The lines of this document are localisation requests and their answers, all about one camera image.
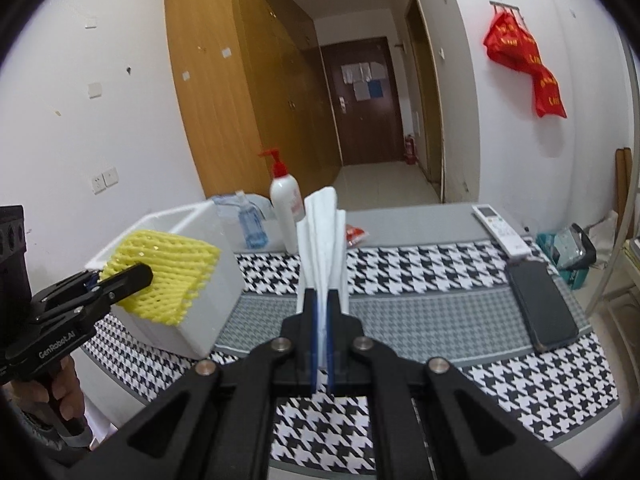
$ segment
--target teal box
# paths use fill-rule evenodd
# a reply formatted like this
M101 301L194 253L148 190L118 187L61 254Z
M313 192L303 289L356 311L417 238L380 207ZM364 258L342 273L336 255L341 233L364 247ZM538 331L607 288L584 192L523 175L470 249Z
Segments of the teal box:
M548 258L553 261L553 248L554 248L554 239L556 238L555 234L551 233L542 233L536 236L536 243L542 249L542 252L548 256ZM578 290L581 286L584 285L584 280L587 279L587 274L589 273L589 266L587 265L584 269L577 270L558 270L560 277L569 285L571 290Z

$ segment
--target remote control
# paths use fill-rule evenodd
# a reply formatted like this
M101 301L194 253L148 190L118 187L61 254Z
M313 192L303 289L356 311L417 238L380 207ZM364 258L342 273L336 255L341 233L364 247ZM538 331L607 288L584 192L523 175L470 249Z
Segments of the remote control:
M482 204L472 207L476 218L498 241L500 247L507 253L509 260L521 260L531 255L531 249L526 242L490 205Z

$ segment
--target white napkin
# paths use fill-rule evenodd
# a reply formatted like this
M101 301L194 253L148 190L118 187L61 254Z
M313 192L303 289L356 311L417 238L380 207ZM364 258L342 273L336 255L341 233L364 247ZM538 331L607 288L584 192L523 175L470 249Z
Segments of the white napkin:
M329 290L336 288L340 309L349 312L347 288L346 215L337 209L333 187L325 187L305 198L305 219L298 222L300 281L298 312L302 312L306 288L318 295L318 366L326 368L326 300Z

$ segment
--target bottle label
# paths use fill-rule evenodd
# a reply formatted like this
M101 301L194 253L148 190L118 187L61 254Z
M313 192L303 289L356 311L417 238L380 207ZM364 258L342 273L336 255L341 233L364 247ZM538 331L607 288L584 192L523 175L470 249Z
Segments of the bottle label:
M293 214L295 222L300 222L305 217L305 207L302 203L300 190L298 189L293 191L293 198L291 199L291 213Z

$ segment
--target blue liquid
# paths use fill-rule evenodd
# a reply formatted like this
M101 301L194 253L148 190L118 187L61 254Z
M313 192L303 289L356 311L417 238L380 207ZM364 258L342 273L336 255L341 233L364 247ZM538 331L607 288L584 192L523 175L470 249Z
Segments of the blue liquid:
M242 234L247 248L261 249L268 243L269 239L267 233L264 232L264 227L262 227L260 214L254 206L241 207L238 219L242 226Z

